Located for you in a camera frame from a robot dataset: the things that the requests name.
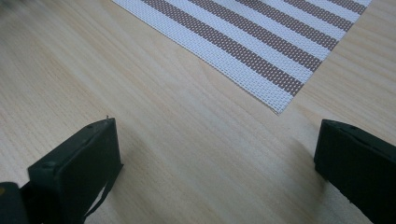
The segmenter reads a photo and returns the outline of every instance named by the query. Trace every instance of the brown stripe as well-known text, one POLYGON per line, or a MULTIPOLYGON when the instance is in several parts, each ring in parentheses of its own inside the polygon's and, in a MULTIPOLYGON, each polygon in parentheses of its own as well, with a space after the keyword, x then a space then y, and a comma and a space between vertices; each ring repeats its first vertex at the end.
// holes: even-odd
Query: brown stripe
POLYGON ((289 74, 268 63, 262 57, 245 48, 238 42, 232 40, 227 35, 224 35, 205 23, 198 21, 193 16, 187 14, 179 8, 174 7, 163 0, 141 1, 160 11, 170 19, 180 23, 189 30, 195 32, 220 49, 223 49, 230 55, 234 56, 235 59, 245 64, 258 74, 262 75, 269 81, 273 82, 278 87, 288 92, 290 95, 295 96, 300 88, 304 85, 296 78, 291 77, 289 74))
POLYGON ((273 21, 277 21, 280 24, 288 27, 292 31, 305 36, 306 38, 320 44, 321 46, 332 50, 337 44, 337 40, 329 35, 323 34, 309 25, 294 19, 286 13, 277 10, 274 7, 270 7, 261 1, 247 1, 247 0, 235 0, 247 7, 250 7, 262 15, 271 18, 273 21))
POLYGON ((351 1, 351 0, 328 0, 329 2, 333 2, 334 4, 340 6, 340 7, 344 7, 346 9, 349 9, 353 12, 359 13, 361 15, 361 13, 363 13, 364 9, 366 9, 366 7, 364 5, 361 5, 357 2, 351 1))
POLYGON ((189 0, 198 7, 201 7, 208 12, 224 19, 225 21, 233 24, 239 29, 247 32, 248 34, 256 37, 271 48, 281 52, 287 57, 293 59, 295 62, 303 65, 311 71, 315 71, 321 63, 321 60, 315 56, 303 51, 302 49, 292 45, 285 39, 274 35, 268 30, 262 28, 260 25, 254 23, 210 0, 189 0))
POLYGON ((321 7, 315 6, 312 3, 305 2, 305 0, 283 0, 283 1, 323 21, 326 21, 327 23, 335 27, 338 27, 344 31, 348 31, 350 27, 353 25, 352 21, 337 16, 321 7))

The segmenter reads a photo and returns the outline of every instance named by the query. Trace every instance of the white stripe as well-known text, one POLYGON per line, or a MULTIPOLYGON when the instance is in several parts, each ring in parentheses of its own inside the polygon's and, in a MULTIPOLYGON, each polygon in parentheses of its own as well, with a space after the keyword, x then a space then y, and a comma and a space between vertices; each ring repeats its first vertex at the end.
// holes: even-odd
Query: white stripe
POLYGON ((317 7, 321 7, 325 10, 330 11, 331 13, 342 17, 348 21, 355 22, 359 18, 359 14, 355 13, 349 9, 346 9, 344 7, 338 6, 332 2, 326 1, 326 0, 305 0, 317 7))
POLYGON ((341 40, 341 38, 346 34, 346 32, 336 26, 333 26, 326 21, 323 21, 289 3, 280 0, 267 0, 263 1, 266 5, 276 8, 277 10, 293 17, 295 20, 307 24, 308 26, 321 31, 323 34, 331 36, 336 40, 341 40))
POLYGON ((368 7, 371 3, 371 0, 352 0, 352 1, 364 5, 365 7, 368 7))
POLYGON ((281 37, 282 39, 290 42, 292 45, 296 46, 299 49, 319 58, 320 60, 324 60, 326 56, 330 53, 330 51, 320 44, 315 43, 314 41, 306 38, 303 35, 300 35, 286 26, 273 21, 271 18, 268 18, 261 13, 252 10, 250 7, 246 7, 236 1, 233 0, 212 0, 223 7, 227 7, 231 11, 248 18, 250 21, 255 22, 260 25, 262 28, 268 30, 281 37))
POLYGON ((293 98, 224 50, 140 0, 114 0, 114 2, 219 69, 232 81, 268 104, 276 113, 281 113, 293 98))
POLYGON ((292 77, 305 83, 312 75, 312 71, 305 68, 303 65, 295 62, 293 59, 288 58, 284 54, 272 49, 268 45, 262 43, 257 38, 249 35, 241 29, 231 25, 227 21, 213 15, 212 13, 196 6, 194 3, 186 0, 165 0, 168 3, 180 8, 181 10, 189 13, 194 18, 206 23, 207 25, 215 28, 221 33, 227 35, 232 40, 250 49, 265 61, 273 64, 280 70, 286 72, 292 77))

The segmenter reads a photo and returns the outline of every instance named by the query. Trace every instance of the wood grain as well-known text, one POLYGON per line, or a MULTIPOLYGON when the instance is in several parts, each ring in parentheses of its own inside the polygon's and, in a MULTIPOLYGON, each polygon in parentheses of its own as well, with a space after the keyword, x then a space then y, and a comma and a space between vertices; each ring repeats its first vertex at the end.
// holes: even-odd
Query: wood grain
POLYGON ((396 145, 396 2, 374 0, 280 116, 111 1, 0 1, 0 181, 114 117, 87 223, 370 223, 314 170, 322 119, 396 145))

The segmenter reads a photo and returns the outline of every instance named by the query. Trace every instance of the striped placemat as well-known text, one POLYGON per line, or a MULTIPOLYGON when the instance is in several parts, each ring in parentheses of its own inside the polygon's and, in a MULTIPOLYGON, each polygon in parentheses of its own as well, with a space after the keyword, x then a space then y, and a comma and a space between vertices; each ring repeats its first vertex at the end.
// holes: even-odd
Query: striped placemat
POLYGON ((371 0, 114 0, 281 113, 371 0))

